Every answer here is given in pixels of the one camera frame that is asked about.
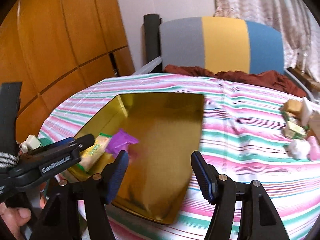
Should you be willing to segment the person's left hand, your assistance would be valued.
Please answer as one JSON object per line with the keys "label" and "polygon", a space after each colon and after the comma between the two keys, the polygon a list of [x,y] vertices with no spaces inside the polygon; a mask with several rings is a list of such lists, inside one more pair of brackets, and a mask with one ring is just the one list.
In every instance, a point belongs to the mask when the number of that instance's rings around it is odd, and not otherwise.
{"label": "person's left hand", "polygon": [[17,193],[1,203],[1,218],[15,239],[28,238],[27,223],[31,220],[31,224],[34,224],[35,217],[39,216],[47,202],[43,193],[46,186],[47,182],[44,182],[27,192]]}

